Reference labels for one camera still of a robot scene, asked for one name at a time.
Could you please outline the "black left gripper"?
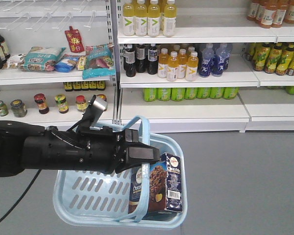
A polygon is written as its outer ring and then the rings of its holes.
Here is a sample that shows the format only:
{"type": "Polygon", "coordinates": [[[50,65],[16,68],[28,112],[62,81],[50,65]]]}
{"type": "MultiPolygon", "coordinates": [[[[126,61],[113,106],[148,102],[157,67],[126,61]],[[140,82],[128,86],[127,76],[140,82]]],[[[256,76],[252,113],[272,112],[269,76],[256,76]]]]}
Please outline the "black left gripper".
{"type": "Polygon", "coordinates": [[[118,144],[117,134],[107,126],[80,132],[51,128],[46,132],[46,169],[111,174],[160,160],[158,148],[139,147],[138,130],[124,130],[123,144],[127,148],[118,144]]]}

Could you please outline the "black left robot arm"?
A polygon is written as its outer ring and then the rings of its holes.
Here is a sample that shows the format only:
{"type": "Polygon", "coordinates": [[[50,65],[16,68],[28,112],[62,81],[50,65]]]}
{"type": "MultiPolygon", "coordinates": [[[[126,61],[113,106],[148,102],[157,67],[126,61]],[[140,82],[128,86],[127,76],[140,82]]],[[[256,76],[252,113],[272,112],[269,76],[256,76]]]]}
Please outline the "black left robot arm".
{"type": "Polygon", "coordinates": [[[138,130],[78,125],[76,131],[0,120],[0,177],[25,169],[120,173],[160,160],[157,148],[139,141],[138,130]]]}

